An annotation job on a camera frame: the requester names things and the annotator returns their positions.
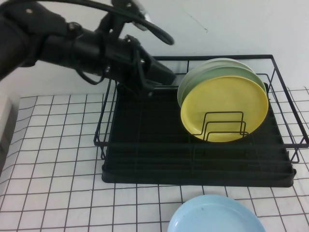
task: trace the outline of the green plate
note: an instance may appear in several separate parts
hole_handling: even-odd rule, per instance
[[[187,85],[183,92],[182,100],[183,103],[185,97],[189,94],[189,92],[197,86],[199,83],[210,80],[220,76],[241,76],[256,82],[266,93],[266,88],[263,81],[256,75],[255,73],[241,67],[236,66],[216,66],[211,69],[207,69],[205,72],[200,73],[196,77],[194,77]]]

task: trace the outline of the plate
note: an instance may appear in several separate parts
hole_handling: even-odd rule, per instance
[[[195,197],[174,213],[168,232],[265,232],[259,219],[239,202],[218,195]]]
[[[196,138],[229,142],[243,137],[240,128],[252,133],[267,111],[266,93],[256,82],[241,76],[222,76],[203,81],[190,91],[181,107],[181,120]]]
[[[182,81],[180,82],[179,87],[178,87],[178,92],[177,92],[177,100],[178,100],[179,106],[181,106],[181,104],[182,104],[181,99],[182,99],[182,94],[184,92],[184,89],[186,88],[187,84],[191,81],[192,78],[194,78],[200,72],[205,71],[206,69],[209,69],[209,68],[212,68],[212,67],[215,67],[215,66],[223,66],[223,65],[242,67],[242,68],[248,69],[249,71],[253,72],[253,70],[249,66],[247,66],[247,65],[245,65],[245,64],[243,64],[243,63],[241,63],[241,62],[239,62],[235,59],[216,58],[216,59],[207,60],[203,64],[198,65],[195,68],[193,68],[192,70],[190,70],[186,74],[186,76],[184,76]]]
[[[205,80],[210,80],[212,78],[216,78],[220,76],[227,76],[227,75],[242,76],[242,77],[248,78],[256,82],[266,93],[266,87],[263,81],[255,73],[247,69],[236,67],[236,66],[216,66],[216,67],[207,69],[204,72],[201,72],[200,74],[196,75],[194,78],[191,79],[191,81],[187,84],[183,92],[181,102],[184,101],[188,93],[200,82],[205,81]]]

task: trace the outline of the yellow plate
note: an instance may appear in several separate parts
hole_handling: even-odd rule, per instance
[[[243,112],[243,120],[241,113],[226,113],[228,111]],[[242,138],[242,134],[232,133],[240,131],[240,127],[244,131],[245,126],[248,133],[257,129],[267,111],[266,93],[256,82],[240,76],[222,76],[203,81],[190,91],[182,104],[181,119],[184,127],[199,139],[229,142]]]

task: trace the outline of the black cable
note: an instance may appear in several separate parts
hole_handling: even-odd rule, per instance
[[[99,80],[99,81],[94,81],[94,80],[92,80],[90,77],[88,77],[88,76],[79,68],[79,65],[78,65],[79,63],[78,63],[78,61],[76,60],[76,58],[75,58],[75,56],[74,56],[74,46],[75,46],[75,42],[76,42],[77,39],[79,39],[79,38],[82,37],[82,36],[83,36],[83,34],[77,36],[77,37],[73,40],[73,42],[72,42],[72,45],[71,45],[71,48],[70,48],[71,60],[72,60],[72,62],[73,62],[74,69],[75,69],[75,71],[77,72],[77,74],[78,74],[81,78],[83,78],[86,82],[88,82],[88,83],[90,83],[90,84],[96,86],[97,84],[100,84],[100,83],[104,80],[104,78],[105,78],[105,77],[104,77],[104,75],[105,75],[104,70],[102,70],[102,74],[101,74],[100,80]]]
[[[25,2],[30,2],[30,1],[38,1],[38,0],[8,0],[0,5],[0,13],[4,11],[6,7],[12,6],[14,4],[25,3]],[[152,24],[124,10],[117,9],[115,7],[111,7],[103,3],[99,3],[96,1],[92,1],[92,0],[40,0],[40,1],[63,2],[63,3],[76,4],[76,5],[96,8],[98,10],[107,11],[115,15],[121,15],[125,19],[132,20],[136,23],[139,23],[145,26],[152,34],[154,34],[157,38],[159,38],[161,41],[165,42],[166,44],[168,45],[174,44],[174,39],[167,32],[163,31],[161,28],[157,27],[155,24]]]

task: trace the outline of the light green plate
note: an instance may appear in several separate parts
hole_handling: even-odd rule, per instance
[[[252,80],[256,82],[264,90],[264,92],[266,92],[266,88],[265,88],[263,81],[255,73],[245,68],[236,67],[236,66],[216,66],[216,67],[207,69],[206,71],[198,74],[188,83],[187,87],[185,88],[183,92],[181,104],[183,103],[185,97],[189,94],[189,92],[199,83],[205,80],[216,78],[216,77],[229,76],[229,75],[230,76],[241,76],[249,80]]]
[[[200,73],[205,72],[206,70],[217,67],[217,66],[220,66],[220,67],[221,66],[236,66],[236,67],[248,69],[249,71],[253,72],[253,70],[248,65],[243,64],[239,62],[238,60],[229,59],[229,58],[216,58],[216,59],[207,60],[204,63],[197,65],[195,68],[190,70],[186,74],[186,76],[182,79],[181,83],[179,84],[178,91],[177,91],[177,101],[180,107],[183,103],[181,101],[182,95],[188,83],[193,78],[195,78],[196,75],[199,75]]]

